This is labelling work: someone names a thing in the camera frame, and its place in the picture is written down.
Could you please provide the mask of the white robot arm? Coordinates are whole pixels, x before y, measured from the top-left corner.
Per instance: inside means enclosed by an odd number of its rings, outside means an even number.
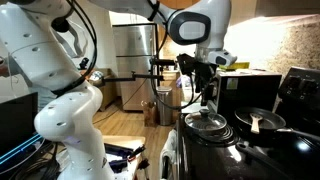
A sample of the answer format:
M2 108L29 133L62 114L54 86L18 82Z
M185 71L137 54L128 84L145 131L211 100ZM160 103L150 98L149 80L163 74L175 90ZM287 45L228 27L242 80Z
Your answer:
M230 0L200 0L182 10L158 0L89 1L163 25L174 42L194 44L200 62L231 65L236 61L224 49ZM71 163L58 180L114 180L102 134L92 124L102 93L80 74L54 35L54 23L65 21L73 10L69 0L8 0L1 6L0 39L32 84L57 95L36 115L34 125L43 138L67 148Z

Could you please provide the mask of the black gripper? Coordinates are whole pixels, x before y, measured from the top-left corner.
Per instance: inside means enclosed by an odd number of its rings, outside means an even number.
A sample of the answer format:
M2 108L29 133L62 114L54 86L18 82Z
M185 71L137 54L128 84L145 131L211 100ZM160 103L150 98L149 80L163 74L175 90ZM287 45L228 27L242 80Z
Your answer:
M188 54L178 55L177 62L183 75L191 76L192 73L195 73L193 80L193 84L196 86L195 92L201 94L201 105L206 106L213 90L211 83L216 65L199 62Z

